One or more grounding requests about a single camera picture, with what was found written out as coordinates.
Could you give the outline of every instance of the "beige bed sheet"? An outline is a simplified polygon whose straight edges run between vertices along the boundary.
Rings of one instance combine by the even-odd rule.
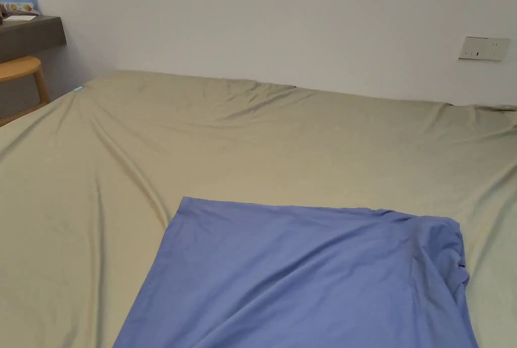
[[[0,346],[111,346],[186,195],[451,217],[517,346],[516,112],[123,71],[0,128]]]

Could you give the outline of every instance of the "light switch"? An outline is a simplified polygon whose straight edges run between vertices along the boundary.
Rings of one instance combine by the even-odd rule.
[[[509,38],[466,37],[460,60],[492,60],[501,61],[510,47]]]

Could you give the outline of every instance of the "stool seat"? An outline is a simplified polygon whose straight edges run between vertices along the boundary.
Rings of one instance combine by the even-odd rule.
[[[48,90],[45,84],[45,80],[43,79],[41,61],[39,59],[32,56],[26,56],[21,59],[0,64],[0,83],[16,80],[17,78],[25,77],[30,74],[34,75],[34,81],[36,83],[36,88],[38,89],[39,94],[39,103],[29,109],[20,111],[13,116],[0,118],[0,127],[7,125],[13,120],[36,111],[50,103],[50,97],[48,96]]]
[[[41,61],[32,56],[2,63],[0,64],[0,83],[34,74],[39,67],[41,67]]]

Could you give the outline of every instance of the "electrical outlet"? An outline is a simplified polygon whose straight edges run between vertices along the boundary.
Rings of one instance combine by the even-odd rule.
[[[508,38],[466,37],[459,59],[501,61],[509,47]]]
[[[501,61],[506,56],[510,48],[510,39],[508,38],[487,38],[484,51],[485,60]]]

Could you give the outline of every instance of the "white wall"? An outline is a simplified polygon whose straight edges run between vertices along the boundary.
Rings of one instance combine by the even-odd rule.
[[[55,95],[123,68],[517,104],[515,0],[39,1],[68,36],[44,55]],[[459,62],[466,35],[514,42],[502,63]]]

